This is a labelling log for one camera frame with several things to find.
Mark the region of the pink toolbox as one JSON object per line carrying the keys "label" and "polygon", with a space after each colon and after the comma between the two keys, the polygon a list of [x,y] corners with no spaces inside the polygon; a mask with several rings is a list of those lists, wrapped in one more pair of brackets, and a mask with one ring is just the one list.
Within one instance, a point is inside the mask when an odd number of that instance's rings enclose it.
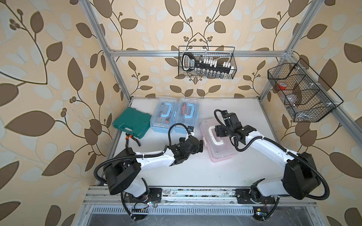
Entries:
{"label": "pink toolbox", "polygon": [[231,159],[237,154],[228,137],[217,137],[215,128],[219,125],[216,119],[204,120],[200,125],[204,148],[208,151],[212,162]]}

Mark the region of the blue toolbox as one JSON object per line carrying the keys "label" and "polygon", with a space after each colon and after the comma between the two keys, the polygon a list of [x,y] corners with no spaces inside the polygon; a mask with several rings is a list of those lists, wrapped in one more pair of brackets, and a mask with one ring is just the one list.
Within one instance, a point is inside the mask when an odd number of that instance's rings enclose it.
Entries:
{"label": "blue toolbox", "polygon": [[[186,113],[182,114],[183,104],[186,103]],[[186,127],[196,127],[199,119],[199,102],[193,98],[181,98],[176,112],[175,123],[182,123]]]}
{"label": "blue toolbox", "polygon": [[178,104],[176,98],[161,97],[158,99],[150,120],[150,127],[154,132],[167,133],[169,131],[175,121]]}

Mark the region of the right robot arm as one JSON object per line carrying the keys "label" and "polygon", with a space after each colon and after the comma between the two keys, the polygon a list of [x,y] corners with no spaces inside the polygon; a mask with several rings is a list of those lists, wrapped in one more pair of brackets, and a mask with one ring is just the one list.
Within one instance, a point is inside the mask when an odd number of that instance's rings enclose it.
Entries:
{"label": "right robot arm", "polygon": [[276,141],[265,137],[250,125],[243,126],[235,113],[216,109],[222,119],[216,117],[219,123],[215,127],[216,136],[229,137],[236,151],[244,152],[248,148],[261,152],[274,161],[283,170],[281,178],[260,179],[250,187],[250,199],[257,203],[262,198],[276,196],[276,202],[267,214],[257,213],[256,221],[267,221],[275,212],[280,198],[293,197],[297,200],[310,198],[323,201],[329,198],[331,190],[323,175],[316,169],[313,157],[304,152],[289,150]]}

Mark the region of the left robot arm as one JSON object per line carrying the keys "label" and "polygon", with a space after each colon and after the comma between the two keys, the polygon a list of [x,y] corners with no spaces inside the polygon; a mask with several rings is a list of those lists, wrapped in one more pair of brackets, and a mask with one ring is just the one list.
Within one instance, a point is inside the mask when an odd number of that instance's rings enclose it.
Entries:
{"label": "left robot arm", "polygon": [[[183,127],[186,137],[181,137],[178,144],[172,144],[171,131],[176,126]],[[152,205],[151,191],[144,178],[139,178],[142,171],[160,167],[178,165],[187,160],[190,155],[203,152],[203,140],[193,135],[194,128],[182,123],[172,125],[168,130],[169,144],[162,151],[150,153],[136,153],[125,144],[125,149],[116,157],[100,163],[93,172],[95,179],[106,184],[111,195],[120,194],[124,210],[133,221],[141,218],[131,212],[125,202],[124,193],[131,194],[136,199],[136,204],[145,203]]]}

